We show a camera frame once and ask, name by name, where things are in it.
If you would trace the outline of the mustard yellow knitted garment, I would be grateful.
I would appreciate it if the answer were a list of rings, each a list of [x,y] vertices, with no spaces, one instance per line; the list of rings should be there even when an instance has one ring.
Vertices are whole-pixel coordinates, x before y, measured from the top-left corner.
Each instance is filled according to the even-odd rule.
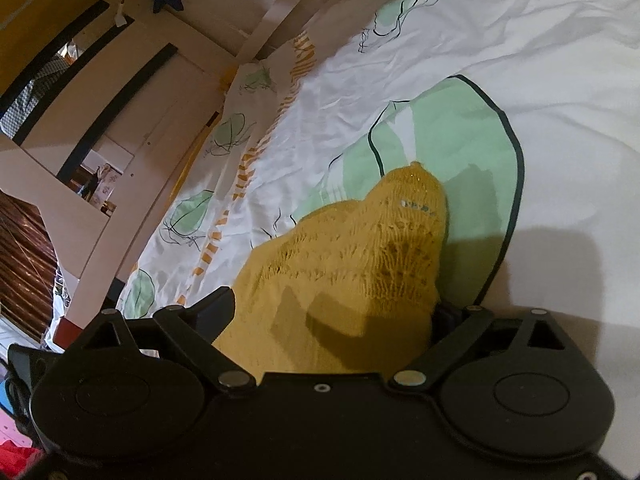
[[[215,348],[256,378],[393,376],[431,336],[446,223],[444,189],[418,162],[307,214],[250,253]]]

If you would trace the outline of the colourful clothes pile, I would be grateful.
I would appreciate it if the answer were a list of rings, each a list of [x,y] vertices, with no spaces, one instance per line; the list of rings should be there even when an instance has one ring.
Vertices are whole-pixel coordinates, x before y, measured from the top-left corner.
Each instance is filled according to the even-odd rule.
[[[5,411],[1,411],[0,431],[1,477],[16,479],[40,460],[42,451],[32,445],[32,440],[29,437],[17,430],[14,419]]]

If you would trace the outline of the white patterned bed sheet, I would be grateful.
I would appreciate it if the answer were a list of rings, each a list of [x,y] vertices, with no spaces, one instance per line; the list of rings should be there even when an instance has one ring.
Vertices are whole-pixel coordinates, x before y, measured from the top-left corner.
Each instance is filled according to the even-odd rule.
[[[118,300],[231,284],[317,208],[420,162],[442,182],[443,300],[552,311],[639,471],[639,0],[344,0],[243,65]]]

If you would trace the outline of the wooden bed frame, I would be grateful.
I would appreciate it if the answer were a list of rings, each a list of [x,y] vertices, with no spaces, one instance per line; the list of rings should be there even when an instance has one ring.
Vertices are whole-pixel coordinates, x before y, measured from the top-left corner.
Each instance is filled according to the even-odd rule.
[[[262,50],[302,0],[276,0],[238,53],[130,0],[73,63],[31,124],[1,141],[2,191],[35,205],[75,283],[67,322],[85,327],[160,220],[171,179],[220,110],[226,70]],[[112,20],[116,0],[1,0],[1,101],[66,36]]]

